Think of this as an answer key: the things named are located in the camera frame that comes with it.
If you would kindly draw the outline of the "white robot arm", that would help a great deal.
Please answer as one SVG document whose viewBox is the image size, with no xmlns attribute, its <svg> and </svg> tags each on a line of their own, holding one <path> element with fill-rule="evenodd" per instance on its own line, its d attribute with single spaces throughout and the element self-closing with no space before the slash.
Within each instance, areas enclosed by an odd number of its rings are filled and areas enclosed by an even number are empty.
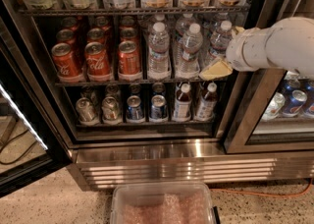
<svg viewBox="0 0 314 224">
<path fill-rule="evenodd" d="M 282 19 L 269 28 L 250 28 L 230 41 L 226 57 L 216 57 L 200 73 L 204 81 L 230 75 L 233 70 L 255 72 L 283 69 L 314 78 L 314 20 Z"/>
</svg>

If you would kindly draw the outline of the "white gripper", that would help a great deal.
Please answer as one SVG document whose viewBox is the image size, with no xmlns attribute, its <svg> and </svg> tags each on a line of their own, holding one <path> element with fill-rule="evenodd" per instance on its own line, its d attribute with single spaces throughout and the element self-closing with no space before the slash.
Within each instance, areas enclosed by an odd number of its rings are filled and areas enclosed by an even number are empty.
<svg viewBox="0 0 314 224">
<path fill-rule="evenodd" d="M 254 72 L 261 68 L 270 68 L 265 46 L 268 29 L 232 27 L 232 37 L 227 51 L 227 61 L 239 72 Z M 233 72 L 226 60 L 216 58 L 199 73 L 204 81 L 223 78 Z"/>
</svg>

